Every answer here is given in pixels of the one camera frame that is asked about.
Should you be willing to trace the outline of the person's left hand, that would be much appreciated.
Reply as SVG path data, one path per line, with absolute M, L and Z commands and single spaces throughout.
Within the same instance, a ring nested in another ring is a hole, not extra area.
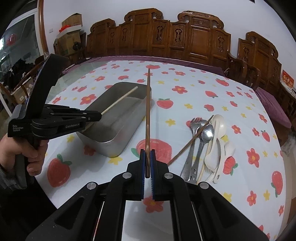
M 27 140 L 16 140 L 5 135 L 1 139 L 1 166 L 12 171 L 16 155 L 22 154 L 28 158 L 27 171 L 30 176 L 41 173 L 49 140 L 42 140 L 38 149 L 33 148 Z

